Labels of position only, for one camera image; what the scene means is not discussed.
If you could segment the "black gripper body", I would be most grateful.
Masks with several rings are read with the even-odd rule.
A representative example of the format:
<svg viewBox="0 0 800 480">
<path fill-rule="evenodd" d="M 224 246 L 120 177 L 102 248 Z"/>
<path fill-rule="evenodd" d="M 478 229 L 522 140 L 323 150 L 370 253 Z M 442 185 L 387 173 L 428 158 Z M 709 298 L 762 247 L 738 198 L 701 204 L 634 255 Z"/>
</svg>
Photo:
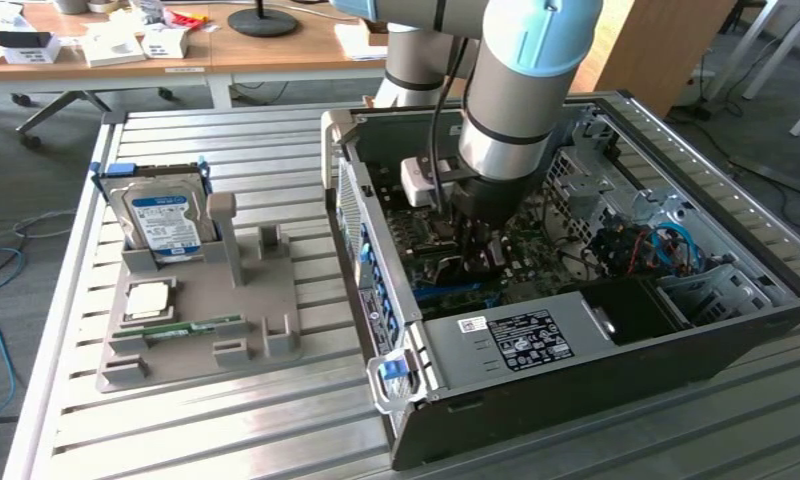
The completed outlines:
<svg viewBox="0 0 800 480">
<path fill-rule="evenodd" d="M 460 180 L 451 193 L 458 227 L 502 230 L 527 196 L 530 177 L 496 181 L 486 177 Z"/>
</svg>

